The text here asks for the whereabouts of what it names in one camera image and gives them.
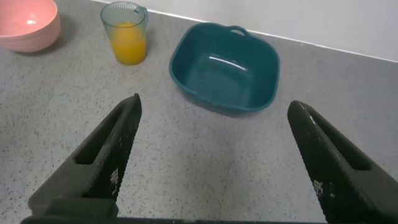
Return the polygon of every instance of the juice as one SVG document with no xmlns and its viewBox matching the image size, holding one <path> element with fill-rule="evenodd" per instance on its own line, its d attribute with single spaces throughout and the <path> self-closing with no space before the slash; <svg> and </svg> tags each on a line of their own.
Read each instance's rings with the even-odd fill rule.
<svg viewBox="0 0 398 224">
<path fill-rule="evenodd" d="M 146 56 L 146 34 L 133 25 L 132 22 L 120 22 L 109 37 L 116 59 L 125 65 L 138 64 Z"/>
</svg>

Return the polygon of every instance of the countertop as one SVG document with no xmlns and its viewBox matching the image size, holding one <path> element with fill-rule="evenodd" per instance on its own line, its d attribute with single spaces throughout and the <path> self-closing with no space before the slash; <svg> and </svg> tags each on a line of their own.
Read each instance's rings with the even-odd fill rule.
<svg viewBox="0 0 398 224">
<path fill-rule="evenodd" d="M 149 14 L 149 53 L 119 64 L 102 3 L 57 1 L 62 34 L 36 54 L 0 49 L 0 220 L 27 199 L 119 101 L 138 93 L 142 118 L 119 193 L 119 216 L 324 222 L 287 121 L 313 106 L 398 179 L 398 64 L 261 36 L 280 56 L 275 101 L 230 118 L 187 102 L 168 66 L 192 25 Z"/>
</svg>

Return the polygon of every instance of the clear glass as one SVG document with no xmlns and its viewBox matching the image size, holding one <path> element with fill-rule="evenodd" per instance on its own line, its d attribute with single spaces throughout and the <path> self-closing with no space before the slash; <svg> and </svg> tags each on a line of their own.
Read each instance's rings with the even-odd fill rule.
<svg viewBox="0 0 398 224">
<path fill-rule="evenodd" d="M 102 9 L 101 18 L 116 59 L 125 65 L 141 63 L 146 56 L 147 9 L 114 2 Z"/>
</svg>

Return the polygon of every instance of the white wall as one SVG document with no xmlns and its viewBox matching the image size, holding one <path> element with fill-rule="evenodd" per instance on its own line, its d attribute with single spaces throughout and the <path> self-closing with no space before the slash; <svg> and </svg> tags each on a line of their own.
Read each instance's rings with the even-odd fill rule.
<svg viewBox="0 0 398 224">
<path fill-rule="evenodd" d="M 397 0 L 132 1 L 155 11 L 398 62 Z"/>
</svg>

